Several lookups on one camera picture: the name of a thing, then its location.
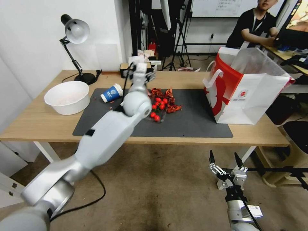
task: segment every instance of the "red and white shopping bag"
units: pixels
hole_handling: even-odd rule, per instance
[[[208,69],[211,66],[204,90],[220,124],[256,124],[281,90],[294,82],[256,48],[221,47]]]

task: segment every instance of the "lanyard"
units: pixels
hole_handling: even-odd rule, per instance
[[[260,24],[257,26],[257,28],[254,29],[254,26],[256,25],[256,15],[255,15],[254,9],[253,9],[253,25],[252,25],[252,30],[251,30],[252,33],[255,32],[255,31],[261,26],[261,24],[264,22],[265,19],[266,19],[266,14],[265,14],[265,16],[264,16],[262,22],[260,22]]]

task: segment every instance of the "whiteboard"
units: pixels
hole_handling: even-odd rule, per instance
[[[257,6],[257,0],[193,0],[193,17],[235,17]],[[283,0],[279,0],[268,12],[277,16]]]

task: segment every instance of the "lamp base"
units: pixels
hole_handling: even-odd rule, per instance
[[[85,82],[86,84],[91,85],[92,83],[95,83],[97,81],[97,78],[95,77],[95,75],[91,73],[84,73],[83,77],[80,75],[77,75],[74,80]]]

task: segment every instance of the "desk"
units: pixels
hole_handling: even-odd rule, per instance
[[[278,52],[277,51],[277,48],[276,47],[268,47],[268,46],[265,46],[265,45],[262,45],[262,47],[267,50],[267,51],[270,51],[271,53],[273,53],[274,55],[276,55],[278,58],[282,59],[282,60],[287,60],[289,58],[292,58],[292,56],[294,55],[291,55],[289,52]],[[297,69],[299,72],[305,74],[305,75],[308,75],[308,70],[305,69],[305,68],[302,68],[300,66],[297,66],[297,65],[291,65],[293,66],[295,69]]]
[[[59,157],[48,142],[79,142],[81,136],[73,136],[82,112],[74,115],[60,115],[44,102],[44,95],[53,86],[75,74],[76,71],[61,71],[60,74],[34,99],[30,105],[0,135],[3,141],[33,141],[46,158],[53,162]],[[202,79],[207,72],[157,72],[148,87],[174,89],[202,89]],[[89,95],[95,88],[109,88],[114,83],[124,85],[119,74],[101,74],[96,83],[90,85]],[[126,143],[135,144],[209,144],[243,146],[238,153],[243,162],[256,146],[287,146],[289,143],[272,121],[264,115],[256,125],[230,124],[233,138],[189,138],[189,137],[130,137]]]

